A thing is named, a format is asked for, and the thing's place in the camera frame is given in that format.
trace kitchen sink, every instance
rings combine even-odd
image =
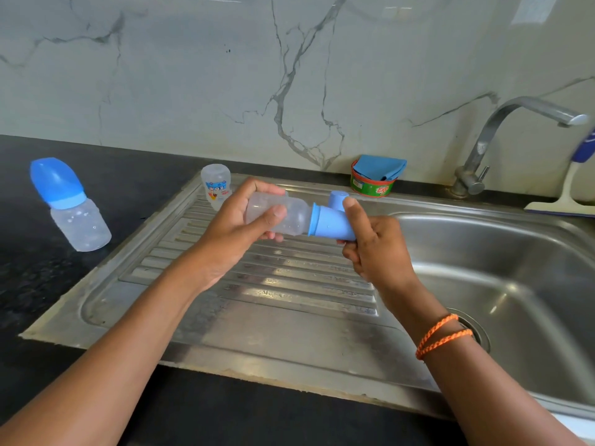
[[[310,204],[344,189],[270,181]],[[542,405],[595,420],[589,221],[400,194],[355,197],[369,215],[399,219],[422,282]],[[22,336],[89,347],[214,215],[197,176]],[[300,236],[250,247],[191,305],[162,363],[450,417],[414,352],[341,247]]]

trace hand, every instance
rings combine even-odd
[[[397,219],[368,217],[352,197],[343,201],[343,207],[357,239],[343,247],[343,256],[353,262],[353,270],[383,297],[404,294],[420,286]]]
[[[275,205],[245,224],[248,199],[256,191],[285,194],[284,189],[271,183],[254,178],[245,180],[223,203],[201,239],[178,259],[178,265],[183,265],[191,278],[197,278],[197,293],[217,283],[258,239],[283,240],[282,235],[270,231],[287,216],[283,205]]]

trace orange bracelet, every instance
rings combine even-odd
[[[460,337],[466,337],[467,335],[473,335],[473,332],[471,330],[469,330],[469,329],[460,330],[458,332],[453,333],[452,335],[448,335],[447,337],[443,337],[443,338],[439,339],[438,341],[436,341],[434,344],[431,344],[428,347],[424,348],[424,345],[429,340],[429,338],[433,334],[436,333],[436,330],[438,330],[440,327],[442,327],[447,322],[452,321],[454,319],[456,319],[458,321],[459,316],[458,315],[448,315],[444,319],[441,319],[440,321],[438,321],[436,323],[436,325],[434,327],[432,327],[428,331],[428,333],[426,333],[426,335],[421,339],[420,345],[417,346],[417,350],[415,351],[415,357],[418,360],[422,360],[422,358],[424,357],[424,355],[426,355],[428,352],[433,351],[437,347],[439,347],[439,346],[441,346],[443,344],[446,344],[449,341],[452,341],[453,339],[457,339],[457,338],[460,338]]]

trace wet countertop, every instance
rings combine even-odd
[[[25,330],[143,221],[213,161],[197,157],[0,135],[0,422],[83,353],[25,341]],[[29,181],[33,159],[55,156],[78,174],[112,232],[108,246],[75,252]],[[347,175],[223,162],[234,173],[348,185]],[[437,185],[396,191],[440,196]],[[525,196],[485,191],[483,202],[523,206]],[[121,444],[465,444],[456,423],[307,392],[158,366]]]

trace chrome faucet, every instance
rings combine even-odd
[[[586,114],[579,114],[578,112],[547,102],[540,98],[517,97],[509,100],[487,119],[465,165],[456,169],[456,181],[450,188],[450,192],[453,195],[464,198],[469,194],[479,194],[486,188],[486,185],[483,184],[483,179],[490,167],[486,166],[481,171],[479,177],[475,173],[481,164],[481,160],[486,154],[487,147],[490,145],[491,140],[494,139],[498,127],[500,127],[504,119],[506,119],[511,112],[521,106],[557,121],[558,126],[560,127],[567,128],[575,125],[584,125],[589,121],[589,116]]]

